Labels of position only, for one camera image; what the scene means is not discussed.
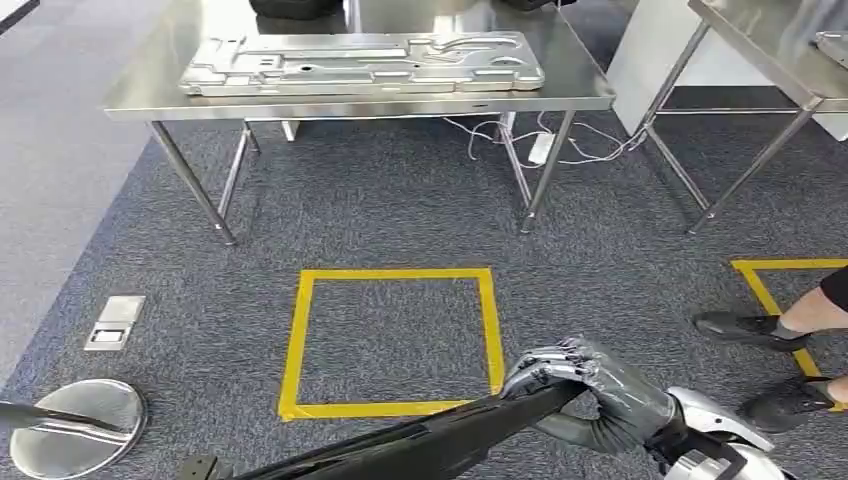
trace chrome stand base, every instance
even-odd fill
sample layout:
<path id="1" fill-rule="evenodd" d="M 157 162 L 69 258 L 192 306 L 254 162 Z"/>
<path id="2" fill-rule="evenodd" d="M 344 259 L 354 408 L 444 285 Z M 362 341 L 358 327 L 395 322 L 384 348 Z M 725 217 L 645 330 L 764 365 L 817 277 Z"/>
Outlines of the chrome stand base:
<path id="1" fill-rule="evenodd" d="M 118 461 L 136 444 L 147 423 L 144 397 L 115 380 L 83 380 L 56 390 L 37 407 L 84 415 L 127 432 L 123 442 L 103 443 L 80 436 L 20 428 L 9 448 L 24 474 L 45 480 L 78 478 Z"/>

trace person's leg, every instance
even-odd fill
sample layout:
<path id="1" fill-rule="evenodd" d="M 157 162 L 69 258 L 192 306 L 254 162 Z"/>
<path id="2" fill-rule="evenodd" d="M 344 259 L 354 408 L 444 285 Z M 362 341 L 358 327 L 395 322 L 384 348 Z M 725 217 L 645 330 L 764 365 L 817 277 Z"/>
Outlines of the person's leg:
<path id="1" fill-rule="evenodd" d="M 831 399 L 840 403 L 848 403 L 848 375 L 831 380 L 827 383 L 826 388 L 826 393 Z"/>
<path id="2" fill-rule="evenodd" d="M 783 315 L 746 317 L 732 312 L 706 312 L 695 327 L 719 341 L 761 345 L 791 352 L 803 348 L 813 332 L 848 328 L 848 267 L 822 280 Z"/>
<path id="3" fill-rule="evenodd" d="M 807 292 L 783 315 L 744 317 L 708 312 L 695 319 L 702 333 L 721 341 L 762 345 L 774 350 L 802 348 L 814 332 L 848 328 L 848 267 L 838 270 Z M 848 376 L 807 377 L 782 382 L 742 407 L 742 415 L 770 433 L 791 430 L 812 412 L 848 403 Z"/>
<path id="4" fill-rule="evenodd" d="M 839 293 L 830 295 L 839 299 Z M 835 303 L 822 287 L 807 292 L 780 316 L 780 325 L 799 333 L 812 333 L 833 328 L 848 328 L 848 310 Z"/>

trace black shoe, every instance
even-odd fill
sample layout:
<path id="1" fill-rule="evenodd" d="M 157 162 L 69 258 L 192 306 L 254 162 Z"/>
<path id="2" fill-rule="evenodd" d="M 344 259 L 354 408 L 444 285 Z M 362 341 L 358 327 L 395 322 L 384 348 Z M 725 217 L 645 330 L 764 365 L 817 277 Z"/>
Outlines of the black shoe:
<path id="1" fill-rule="evenodd" d="M 766 433 L 783 433 L 806 423 L 809 414 L 834 407 L 833 401 L 810 382 L 826 382 L 824 377 L 792 379 L 746 402 L 740 411 L 755 427 Z"/>
<path id="2" fill-rule="evenodd" d="M 732 312 L 706 312 L 695 316 L 695 328 L 720 342 L 760 345 L 778 352 L 794 352 L 804 348 L 810 334 L 786 340 L 772 335 L 777 328 L 777 315 L 740 317 Z"/>

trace gray carpet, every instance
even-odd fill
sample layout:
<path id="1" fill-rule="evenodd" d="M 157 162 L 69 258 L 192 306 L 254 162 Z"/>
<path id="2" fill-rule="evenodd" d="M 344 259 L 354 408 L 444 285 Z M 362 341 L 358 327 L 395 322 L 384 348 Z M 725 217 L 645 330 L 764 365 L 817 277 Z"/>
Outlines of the gray carpet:
<path id="1" fill-rule="evenodd" d="M 532 128 L 530 117 L 518 128 Z M 624 135 L 611 114 L 580 119 Z M 723 186 L 785 120 L 662 119 L 659 128 L 699 179 Z M 169 126 L 219 194 L 238 124 Z M 848 256 L 846 148 L 816 126 L 697 237 L 682 235 L 696 209 L 651 147 L 614 163 L 563 166 L 538 230 L 523 236 L 501 147 L 480 142 L 481 159 L 469 160 L 466 134 L 441 120 L 308 123 L 293 144 L 273 124 L 256 130 L 263 155 L 245 165 L 232 208 L 242 244 L 219 243 L 150 145 L 2 395 L 33 401 L 99 376 L 138 385 L 151 402 L 148 431 L 124 461 L 91 478 L 169 479 L 195 453 L 245 471 L 392 422 L 277 417 L 303 268 L 490 266 L 508 359 L 585 334 L 660 385 L 697 388 L 735 407 L 797 368 L 787 355 L 717 346 L 690 328 L 704 309 L 759 311 L 730 260 Z M 589 150 L 607 148 L 585 131 L 575 136 Z M 787 305 L 825 272 L 814 273 L 763 278 Z M 128 348 L 83 352 L 107 296 L 121 293 L 150 300 Z M 486 393 L 470 281 L 320 281 L 313 302 L 300 402 Z M 845 336 L 828 335 L 814 356 L 835 374 L 846 346 Z M 775 456 L 801 478 L 844 478 L 847 426 L 844 415 L 816 418 L 778 437 Z M 528 431 L 468 478 L 654 475 L 642 452 L 601 456 Z M 22 478 L 5 457 L 0 477 Z"/>

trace yellow tape square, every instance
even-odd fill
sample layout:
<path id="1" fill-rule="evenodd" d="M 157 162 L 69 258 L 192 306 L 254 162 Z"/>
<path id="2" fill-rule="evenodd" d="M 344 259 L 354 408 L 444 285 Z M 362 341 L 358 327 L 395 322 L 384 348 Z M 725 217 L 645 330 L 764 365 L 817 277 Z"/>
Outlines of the yellow tape square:
<path id="1" fill-rule="evenodd" d="M 769 315 L 781 315 L 783 311 L 777 305 L 771 293 L 766 288 L 757 270 L 793 270 L 793 269 L 824 269 L 842 268 L 848 266 L 848 259 L 844 258 L 802 258 L 802 259 L 777 259 L 777 260 L 734 260 L 730 262 L 733 268 L 739 270 L 748 286 L 754 291 L 754 295 L 762 304 Z M 802 348 L 792 352 L 798 367 L 808 377 L 822 376 L 821 370 L 816 365 L 809 350 Z M 830 409 L 832 412 L 842 412 L 846 404 L 837 403 Z"/>
<path id="2" fill-rule="evenodd" d="M 289 348 L 283 372 L 278 413 L 284 422 L 295 418 L 350 418 L 350 417 L 400 417 L 429 415 L 447 410 L 470 400 L 444 400 L 432 402 L 394 403 L 344 403 L 325 405 L 299 405 L 297 403 L 306 333 L 309 326 L 309 308 L 316 280 L 404 280 L 404 279 L 457 279 L 477 280 L 480 294 L 480 311 L 483 317 L 483 338 L 489 370 L 489 387 L 498 393 L 504 378 L 504 359 L 501 347 L 498 311 L 495 306 L 495 286 L 492 271 L 488 268 L 436 268 L 436 269 L 383 269 L 383 270 L 302 270 L 297 290 L 294 317 L 292 318 Z"/>

